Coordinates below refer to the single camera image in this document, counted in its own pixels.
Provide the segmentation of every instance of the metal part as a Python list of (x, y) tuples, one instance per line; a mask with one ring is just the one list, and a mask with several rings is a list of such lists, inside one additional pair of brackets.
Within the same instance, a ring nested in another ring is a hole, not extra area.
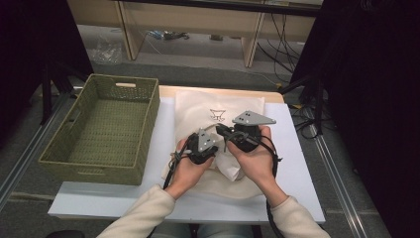
[[(313, 118), (313, 114), (310, 109), (305, 110), (308, 117)], [(316, 126), (310, 126), (311, 133), (313, 136), (317, 135)], [(346, 187), (341, 179), (340, 173), (337, 170), (337, 167), (334, 163), (333, 157), (328, 150), (327, 143), (324, 140), (322, 135), (315, 137), (316, 146), (321, 154), (321, 158), (324, 162), (327, 173), (330, 177), (331, 183), (336, 191), (336, 194), (339, 198), (340, 204), (342, 205), (343, 211), (346, 215), (346, 218), (349, 222), (350, 228), (353, 232), (354, 237), (365, 238), (368, 237), (367, 232), (363, 226), (362, 220), (359, 217), (358, 212), (356, 211), (355, 206), (353, 205), (352, 199), (349, 196), (349, 193), (346, 190)]]
[(9, 198), (12, 191), (15, 189), (16, 185), (18, 184), (19, 180), (24, 175), (26, 169), (30, 165), (31, 161), (34, 159), (34, 156), (37, 154), (37, 151), (40, 148), (40, 145), (46, 138), (46, 134), (51, 129), (51, 124), (56, 119), (56, 115), (58, 114), (59, 110), (64, 105), (65, 101), (70, 97), (69, 93), (61, 94), (57, 102), (54, 104), (52, 108), (52, 115), (49, 120), (43, 125), (40, 126), (34, 137), (32, 138), (31, 142), (29, 143), (28, 147), (25, 149), (22, 156), (16, 162), (15, 166), (13, 167), (12, 171), (9, 172), (6, 179), (0, 186), (0, 212), (3, 207), (7, 203), (7, 199)]
[(276, 123), (274, 119), (262, 116), (253, 111), (245, 111), (244, 113), (233, 119), (232, 122), (244, 126), (258, 126)]
[(214, 146), (214, 143), (216, 143), (216, 141), (212, 140), (209, 134), (207, 134), (204, 129), (200, 128), (198, 131), (198, 151), (203, 152)]

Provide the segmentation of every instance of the green woven basket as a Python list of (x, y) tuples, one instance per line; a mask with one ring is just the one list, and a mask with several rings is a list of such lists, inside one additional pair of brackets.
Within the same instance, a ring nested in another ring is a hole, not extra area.
[(141, 184), (158, 80), (91, 74), (39, 159), (62, 180)]

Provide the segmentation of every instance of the sleeve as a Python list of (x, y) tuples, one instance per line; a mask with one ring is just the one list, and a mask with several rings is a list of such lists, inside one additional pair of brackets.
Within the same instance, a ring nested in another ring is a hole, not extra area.
[(98, 237), (147, 237), (166, 216), (173, 212), (174, 207), (175, 199), (159, 185), (155, 185)]
[(330, 237), (312, 218), (311, 213), (290, 196), (271, 210), (275, 225), (285, 238)]

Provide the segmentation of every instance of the person's right hand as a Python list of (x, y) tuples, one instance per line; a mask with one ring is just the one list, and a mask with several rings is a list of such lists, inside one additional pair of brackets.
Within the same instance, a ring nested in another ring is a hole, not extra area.
[[(260, 126), (262, 142), (273, 149), (271, 142), (271, 130), (267, 126)], [(232, 142), (227, 143), (232, 155), (238, 160), (245, 175), (262, 190), (271, 207), (276, 207), (287, 200), (288, 195), (278, 186), (272, 174), (272, 155), (267, 148), (259, 145), (251, 152), (241, 151)]]
[[(271, 142), (265, 138), (271, 139), (271, 130), (267, 126), (260, 126), (262, 142), (273, 149)], [(228, 142), (227, 147), (232, 155), (238, 160), (245, 175), (260, 186), (261, 182), (273, 179), (272, 175), (272, 156), (263, 146), (257, 146), (251, 152), (243, 152), (234, 143)]]

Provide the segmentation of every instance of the white table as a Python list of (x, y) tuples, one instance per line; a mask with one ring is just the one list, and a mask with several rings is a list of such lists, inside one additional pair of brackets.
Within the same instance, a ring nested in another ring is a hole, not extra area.
[[(136, 199), (156, 183), (163, 184), (162, 166), (174, 148), (174, 98), (162, 97), (152, 136), (148, 162), (140, 186), (65, 181), (49, 211), (60, 218), (117, 219)], [(280, 157), (277, 182), (297, 198), (317, 223), (324, 223), (311, 176), (286, 104), (266, 103), (265, 115), (277, 121), (270, 125), (272, 139)], [(265, 198), (238, 200), (189, 191), (181, 197), (174, 211), (166, 218), (173, 222), (267, 222)]]

